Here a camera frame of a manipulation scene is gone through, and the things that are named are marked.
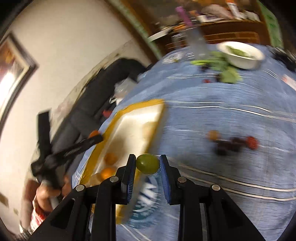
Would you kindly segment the person's left hand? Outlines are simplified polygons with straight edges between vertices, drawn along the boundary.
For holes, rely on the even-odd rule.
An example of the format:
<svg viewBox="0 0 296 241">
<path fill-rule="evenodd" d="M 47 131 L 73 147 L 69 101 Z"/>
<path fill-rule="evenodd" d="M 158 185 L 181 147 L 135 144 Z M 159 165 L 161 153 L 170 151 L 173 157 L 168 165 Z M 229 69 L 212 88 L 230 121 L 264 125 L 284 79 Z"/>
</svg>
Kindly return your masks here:
<svg viewBox="0 0 296 241">
<path fill-rule="evenodd" d="M 71 180 L 67 175 L 64 176 L 63 183 L 64 186 L 61 189 L 54 189 L 52 185 L 46 181 L 42 182 L 38 187 L 36 191 L 37 203 L 45 213 L 51 213 L 53 211 L 54 208 L 51 204 L 52 199 L 58 198 L 59 196 L 65 198 L 71 192 Z"/>
</svg>

